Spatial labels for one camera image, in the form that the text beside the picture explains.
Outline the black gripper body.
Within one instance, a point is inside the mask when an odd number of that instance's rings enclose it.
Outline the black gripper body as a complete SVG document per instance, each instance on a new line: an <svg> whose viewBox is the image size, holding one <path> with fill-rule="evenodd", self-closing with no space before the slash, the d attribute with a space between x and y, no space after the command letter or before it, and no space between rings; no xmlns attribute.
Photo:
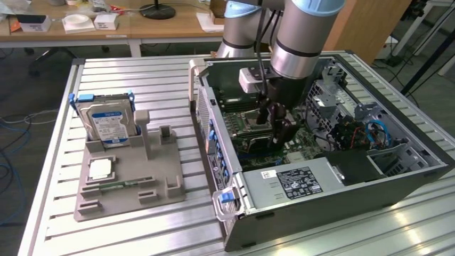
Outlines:
<svg viewBox="0 0 455 256"><path fill-rule="evenodd" d="M303 79L271 78L267 83L267 97L273 103L279 103L285 109L292 110L300 102L308 83L308 77Z"/></svg>

